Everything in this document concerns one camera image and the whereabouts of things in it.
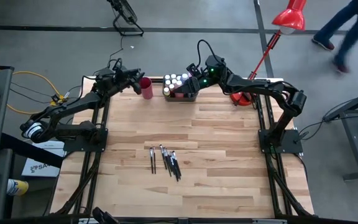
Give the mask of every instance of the wooden tabletop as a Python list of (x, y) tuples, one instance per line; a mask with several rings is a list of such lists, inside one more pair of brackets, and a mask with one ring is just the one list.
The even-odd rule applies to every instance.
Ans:
[[(84, 91), (89, 92), (92, 84), (85, 80)], [(218, 86), (201, 90), (194, 103), (166, 102), (161, 84), (154, 84), (153, 92), (151, 100), (132, 89), (112, 97), (94, 207), (115, 217), (272, 218), (256, 110), (235, 107)], [(274, 99), (272, 107), (278, 120), (282, 110)], [(91, 110), (83, 111), (73, 122), (91, 117)], [(158, 149), (159, 144), (177, 153), (179, 182), (165, 170), (160, 150), (157, 174), (151, 173), (149, 147)], [(76, 152), (63, 161), (51, 212), (61, 208), (78, 186), (83, 157), (83, 152)], [(313, 213), (301, 162), (284, 154), (283, 163), (288, 187)], [(278, 194), (284, 212), (280, 190)], [(85, 189), (83, 206), (87, 196)]]

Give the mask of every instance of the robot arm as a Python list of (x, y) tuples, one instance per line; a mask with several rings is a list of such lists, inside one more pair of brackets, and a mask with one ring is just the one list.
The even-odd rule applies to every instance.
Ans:
[(195, 93), (209, 86), (218, 84), (223, 93), (247, 92), (273, 97), (283, 110), (278, 122), (270, 127), (266, 141), (275, 147), (281, 146), (285, 128), (292, 118), (298, 116), (305, 105), (306, 96), (302, 90), (296, 89), (287, 82), (270, 82), (269, 80), (247, 80), (236, 75), (227, 68), (224, 59), (210, 55), (205, 62), (206, 68), (198, 70), (194, 64), (187, 67), (192, 77), (175, 93)]
[(90, 143), (97, 143), (100, 141), (99, 131), (90, 121), (84, 121), (78, 125), (59, 124), (59, 121), (80, 111), (102, 108), (110, 97), (130, 86), (138, 95), (141, 94), (139, 81), (143, 76), (144, 73), (141, 73), (140, 69), (104, 68), (98, 71), (96, 78), (91, 78), (95, 80), (95, 83), (92, 90), (83, 98), (48, 106), (43, 111), (31, 115), (30, 119), (20, 126), (22, 136), (35, 143), (45, 142), (51, 138), (64, 141), (77, 136), (87, 139)]

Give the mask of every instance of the concrete floor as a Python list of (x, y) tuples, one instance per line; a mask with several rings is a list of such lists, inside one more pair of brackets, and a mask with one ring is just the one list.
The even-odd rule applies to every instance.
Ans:
[[(270, 23), (288, 0), (259, 2), (265, 29), (276, 29)], [(348, 2), (308, 1), (304, 11), (306, 29), (318, 30)], [(259, 35), (263, 30), (260, 30), (261, 24), (258, 26), (254, 0), (129, 0), (129, 3), (142, 27), (230, 28), (242, 29), (243, 33), (147, 32), (143, 37), (124, 38), (124, 50), (116, 57), (122, 57), (127, 68), (139, 67), (148, 76), (184, 72), (187, 65), (197, 61), (199, 39), (206, 39), (218, 55), (226, 58), (231, 70), (245, 77), (262, 56), (260, 38), (263, 39), (264, 33)], [(111, 27), (112, 20), (106, 1), (0, 0), (0, 24)], [(354, 19), (342, 30), (350, 28), (353, 22)], [(336, 35), (332, 41), (338, 46), (342, 38), (343, 35)], [(79, 85), (82, 75), (91, 75), (106, 66), (109, 55), (119, 49), (120, 39), (116, 32), (0, 30), (0, 65), (13, 66), (15, 71), (41, 73), (59, 91), (65, 92)], [(338, 75), (329, 63), (334, 53), (317, 48), (310, 39), (311, 35), (306, 34), (283, 36), (270, 54), (272, 73), (267, 72), (265, 65), (259, 72), (260, 77), (274, 75), (305, 90), (308, 101), (302, 115), (295, 120), (298, 129), (319, 121), (332, 106), (358, 96), (358, 44), (349, 55), (352, 72)], [(202, 53), (204, 58), (209, 53), (205, 46)], [(53, 94), (37, 77), (15, 75), (13, 81)], [(48, 100), (46, 96), (18, 90), (38, 100)], [(9, 103), (25, 111), (40, 111), (46, 106), (14, 93), (10, 94)], [(19, 137), (19, 126), (27, 118), (8, 110), (4, 131)], [(315, 213), (325, 218), (358, 221), (358, 180), (342, 180), (342, 175), (357, 171), (342, 124), (324, 124), (303, 147)], [(22, 162), (23, 159), (16, 162), (16, 176), (20, 176)], [(15, 202), (15, 216), (40, 215), (45, 208), (54, 180), (32, 181), (32, 191)]]

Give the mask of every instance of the red cup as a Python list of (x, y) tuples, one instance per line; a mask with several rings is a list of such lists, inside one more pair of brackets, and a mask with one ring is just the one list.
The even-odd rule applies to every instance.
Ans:
[(151, 79), (149, 79), (147, 77), (143, 77), (140, 80), (140, 87), (142, 89), (143, 98), (145, 98), (146, 100), (149, 100), (153, 97), (153, 85), (152, 85)]

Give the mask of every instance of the person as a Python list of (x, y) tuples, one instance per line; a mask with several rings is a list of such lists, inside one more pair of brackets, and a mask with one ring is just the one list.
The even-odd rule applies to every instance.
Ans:
[(333, 59), (336, 70), (341, 73), (349, 73), (346, 66), (346, 56), (349, 50), (358, 41), (358, 0), (352, 0), (345, 8), (340, 10), (321, 30), (313, 36), (312, 42), (325, 50), (334, 50), (334, 44), (329, 41), (334, 33), (349, 19), (357, 15), (357, 21), (347, 32), (341, 48)]

